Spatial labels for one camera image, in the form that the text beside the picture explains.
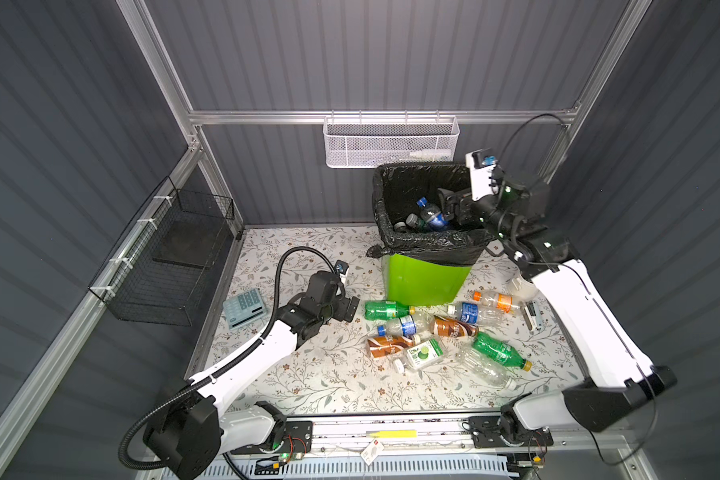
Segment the blue label bottle front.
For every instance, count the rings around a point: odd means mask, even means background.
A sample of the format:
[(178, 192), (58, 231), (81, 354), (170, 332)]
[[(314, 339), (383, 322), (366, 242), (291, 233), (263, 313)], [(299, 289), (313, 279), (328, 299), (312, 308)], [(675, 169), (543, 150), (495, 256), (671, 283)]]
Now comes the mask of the blue label bottle front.
[(444, 218), (440, 208), (429, 202), (425, 197), (417, 200), (419, 216), (432, 231), (449, 231), (452, 229), (450, 223)]

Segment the green bottle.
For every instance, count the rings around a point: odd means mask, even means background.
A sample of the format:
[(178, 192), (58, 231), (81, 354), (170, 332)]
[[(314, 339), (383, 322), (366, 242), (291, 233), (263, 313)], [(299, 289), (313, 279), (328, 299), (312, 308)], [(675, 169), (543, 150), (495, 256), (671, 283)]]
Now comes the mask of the green bottle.
[(504, 367), (518, 368), (523, 371), (530, 371), (532, 368), (532, 362), (524, 358), (514, 347), (487, 333), (479, 332), (475, 336), (472, 348)]
[(414, 306), (407, 306), (391, 300), (371, 300), (364, 304), (364, 317), (366, 320), (392, 320), (399, 319), (416, 312)]

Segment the clear bottle green-white label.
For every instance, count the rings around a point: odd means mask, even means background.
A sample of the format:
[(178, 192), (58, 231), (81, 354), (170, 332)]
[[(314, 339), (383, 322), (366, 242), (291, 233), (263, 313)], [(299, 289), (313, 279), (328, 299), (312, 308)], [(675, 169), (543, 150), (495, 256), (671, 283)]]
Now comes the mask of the clear bottle green-white label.
[(423, 233), (429, 230), (428, 224), (415, 213), (411, 213), (406, 217), (405, 224), (415, 232)]

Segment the brown tea bottle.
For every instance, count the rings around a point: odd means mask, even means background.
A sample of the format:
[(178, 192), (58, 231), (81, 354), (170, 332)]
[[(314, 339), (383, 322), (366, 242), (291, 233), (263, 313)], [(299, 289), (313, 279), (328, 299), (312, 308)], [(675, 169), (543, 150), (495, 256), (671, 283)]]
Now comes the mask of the brown tea bottle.
[(421, 341), (421, 337), (414, 334), (406, 336), (377, 336), (367, 339), (367, 347), (370, 356), (374, 359), (384, 358), (403, 352)]
[(441, 337), (476, 337), (479, 328), (449, 317), (435, 315), (432, 323), (432, 333)]

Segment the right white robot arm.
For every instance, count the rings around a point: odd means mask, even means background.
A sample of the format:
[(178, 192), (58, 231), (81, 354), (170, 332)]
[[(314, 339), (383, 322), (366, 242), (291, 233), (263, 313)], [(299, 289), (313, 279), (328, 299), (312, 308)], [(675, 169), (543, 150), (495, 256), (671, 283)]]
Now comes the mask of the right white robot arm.
[(489, 169), (471, 171), (470, 180), (461, 191), (438, 189), (446, 220), (477, 225), (501, 243), (546, 298), (585, 370), (577, 385), (526, 394), (504, 406), (499, 428), (506, 442), (546, 427), (602, 432), (676, 386), (675, 373), (655, 364), (618, 322), (567, 236), (545, 224), (548, 185)]

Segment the green bin with black liner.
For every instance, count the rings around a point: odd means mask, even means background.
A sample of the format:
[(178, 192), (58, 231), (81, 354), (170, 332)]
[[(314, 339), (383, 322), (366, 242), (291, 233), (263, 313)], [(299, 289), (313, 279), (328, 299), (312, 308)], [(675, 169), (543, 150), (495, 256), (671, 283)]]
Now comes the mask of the green bin with black liner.
[(399, 232), (394, 225), (420, 212), (417, 202), (440, 204), (440, 189), (470, 187), (469, 170), (455, 163), (408, 162), (377, 167), (371, 205), (380, 242), (366, 256), (382, 262), (386, 297), (405, 305), (436, 306), (455, 300), (471, 269), (497, 235), (476, 220), (445, 231)]

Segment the blue label bottle near bin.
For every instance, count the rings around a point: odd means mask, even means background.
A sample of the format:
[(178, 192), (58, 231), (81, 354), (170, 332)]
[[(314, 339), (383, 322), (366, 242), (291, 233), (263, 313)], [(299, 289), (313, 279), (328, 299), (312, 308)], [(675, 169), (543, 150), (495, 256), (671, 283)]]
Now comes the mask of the blue label bottle near bin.
[(501, 316), (486, 306), (472, 302), (457, 302), (446, 307), (447, 315), (450, 318), (463, 323), (488, 326), (498, 323)]

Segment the clear bottle blue label centre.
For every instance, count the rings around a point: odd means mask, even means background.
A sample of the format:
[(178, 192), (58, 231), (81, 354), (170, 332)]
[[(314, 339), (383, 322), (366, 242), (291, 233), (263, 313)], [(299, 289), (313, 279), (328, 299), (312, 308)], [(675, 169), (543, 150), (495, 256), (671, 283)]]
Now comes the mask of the clear bottle blue label centre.
[(377, 327), (378, 336), (403, 336), (413, 337), (421, 335), (431, 328), (430, 317), (416, 317), (407, 315), (401, 318), (392, 319)]

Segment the white pen cup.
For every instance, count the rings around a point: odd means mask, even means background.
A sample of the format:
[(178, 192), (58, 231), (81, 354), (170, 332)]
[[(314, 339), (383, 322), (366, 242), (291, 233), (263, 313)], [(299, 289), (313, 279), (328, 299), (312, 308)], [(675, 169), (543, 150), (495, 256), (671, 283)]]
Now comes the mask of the white pen cup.
[(537, 295), (538, 289), (532, 282), (516, 275), (508, 282), (507, 293), (518, 301), (529, 301)]

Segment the lime label bottle upper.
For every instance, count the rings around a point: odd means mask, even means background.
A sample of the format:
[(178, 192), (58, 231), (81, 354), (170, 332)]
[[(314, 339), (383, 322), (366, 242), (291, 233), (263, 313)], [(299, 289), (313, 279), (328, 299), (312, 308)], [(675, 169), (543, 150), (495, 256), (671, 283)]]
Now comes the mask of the lime label bottle upper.
[(393, 361), (393, 368), (400, 374), (418, 371), (443, 359), (445, 352), (435, 338), (430, 338), (405, 349)]

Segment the orange label clear bottle right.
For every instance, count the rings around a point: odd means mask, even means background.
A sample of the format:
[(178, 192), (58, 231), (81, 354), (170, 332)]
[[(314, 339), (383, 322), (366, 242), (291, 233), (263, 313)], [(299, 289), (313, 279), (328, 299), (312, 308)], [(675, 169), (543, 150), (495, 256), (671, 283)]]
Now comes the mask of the orange label clear bottle right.
[(522, 302), (519, 299), (494, 290), (475, 291), (472, 299), (489, 309), (506, 314), (517, 314), (522, 310)]

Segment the white stapler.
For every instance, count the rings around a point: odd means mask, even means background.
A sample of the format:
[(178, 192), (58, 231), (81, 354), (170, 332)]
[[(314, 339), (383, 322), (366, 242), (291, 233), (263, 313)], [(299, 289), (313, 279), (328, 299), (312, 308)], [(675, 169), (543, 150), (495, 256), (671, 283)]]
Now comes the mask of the white stapler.
[(539, 333), (544, 329), (542, 312), (536, 301), (525, 302), (522, 312), (526, 326), (531, 333)]

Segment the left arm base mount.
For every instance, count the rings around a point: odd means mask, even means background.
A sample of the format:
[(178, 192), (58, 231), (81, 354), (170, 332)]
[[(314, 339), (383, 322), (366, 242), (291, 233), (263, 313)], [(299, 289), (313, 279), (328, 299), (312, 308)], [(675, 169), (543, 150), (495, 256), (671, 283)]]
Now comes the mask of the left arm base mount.
[(232, 450), (232, 455), (259, 455), (281, 453), (309, 453), (313, 438), (312, 421), (286, 420), (275, 425), (273, 431), (260, 444)]

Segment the white tag on rail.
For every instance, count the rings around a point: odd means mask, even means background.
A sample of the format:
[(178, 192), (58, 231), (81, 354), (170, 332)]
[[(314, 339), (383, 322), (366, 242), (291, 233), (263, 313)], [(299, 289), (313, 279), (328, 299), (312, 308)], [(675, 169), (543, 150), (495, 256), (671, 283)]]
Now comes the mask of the white tag on rail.
[(383, 443), (378, 438), (374, 438), (361, 451), (360, 457), (367, 466), (370, 466), (383, 451), (384, 451)]

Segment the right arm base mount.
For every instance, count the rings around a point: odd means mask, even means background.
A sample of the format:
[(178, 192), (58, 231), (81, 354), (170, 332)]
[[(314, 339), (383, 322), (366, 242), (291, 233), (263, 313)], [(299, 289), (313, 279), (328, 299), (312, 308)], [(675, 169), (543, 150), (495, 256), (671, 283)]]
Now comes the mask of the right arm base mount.
[(528, 430), (512, 417), (503, 415), (470, 416), (461, 422), (476, 448), (541, 447), (554, 444), (549, 429)]

